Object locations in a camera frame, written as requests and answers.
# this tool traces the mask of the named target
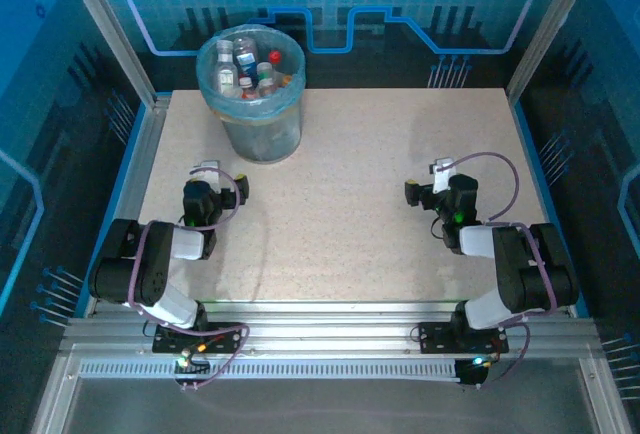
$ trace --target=plastic bottle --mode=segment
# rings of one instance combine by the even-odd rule
[[[274,84],[273,79],[271,78],[261,79],[258,83],[258,93],[260,94],[260,97],[269,96],[276,92],[277,89],[278,87]]]
[[[233,41],[233,53],[240,65],[240,70],[254,82],[258,82],[258,47],[251,37],[238,37]]]
[[[219,40],[216,43],[218,62],[214,70],[214,86],[223,96],[234,97],[238,87],[238,68],[233,63],[233,42]]]
[[[242,88],[243,99],[258,99],[258,91],[253,88],[253,82],[249,77],[240,78],[240,87]]]
[[[263,79],[273,80],[273,66],[270,62],[261,62],[258,64],[258,82]]]
[[[282,54],[280,51],[271,51],[269,53],[269,62],[273,66],[273,80],[278,87],[283,87],[282,80],[284,74],[278,70],[278,66],[282,62]]]

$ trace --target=blue printed backdrop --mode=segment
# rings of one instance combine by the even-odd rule
[[[522,51],[549,1],[110,0],[160,89],[196,87],[189,57],[216,31],[245,22],[297,39],[309,55],[310,87],[402,85],[393,62],[405,57],[410,75],[403,82],[412,79],[412,87],[442,85],[430,76],[440,64],[460,74],[475,66],[470,86],[502,85],[514,62],[504,54]],[[474,59],[463,68],[465,55]],[[458,87],[462,78],[449,84]]]
[[[0,150],[35,184],[0,159],[4,434],[30,430],[139,101],[81,0],[0,0],[0,17]]]
[[[629,332],[635,342],[639,9],[640,0],[577,0],[522,98],[589,310],[606,339]]]

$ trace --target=red bottle cap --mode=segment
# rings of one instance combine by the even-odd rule
[[[269,62],[271,64],[275,66],[280,64],[280,61],[282,61],[282,54],[280,54],[280,51],[271,51],[269,53]]]

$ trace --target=black mounting plate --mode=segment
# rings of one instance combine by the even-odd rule
[[[421,354],[494,354],[509,352],[509,343],[498,329],[470,330],[455,336],[449,322],[421,322],[418,324]]]
[[[219,329],[234,327],[237,325],[237,322],[209,322],[207,325],[207,331],[217,331]],[[216,340],[209,344],[205,354],[233,354],[240,345],[240,340],[242,339],[242,327],[238,327],[237,331],[220,334],[219,336],[214,336],[214,338]],[[210,340],[211,337],[188,336],[166,327],[157,326],[151,351],[154,354],[180,354],[185,348],[189,348],[193,351],[198,344],[202,344],[203,342]]]

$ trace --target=table surface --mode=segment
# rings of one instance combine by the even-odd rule
[[[219,228],[207,261],[173,260],[171,283],[211,300],[458,300],[496,285],[492,260],[457,256],[431,237],[432,211],[410,208],[404,181],[429,164],[497,151],[515,163],[520,195],[504,220],[544,221],[501,89],[318,89],[303,97],[296,152],[258,165],[232,150],[198,91],[175,91],[140,214],[176,222],[188,171],[219,160],[249,177],[251,195]],[[510,169],[481,158],[458,172],[479,184],[481,220],[513,193]]]

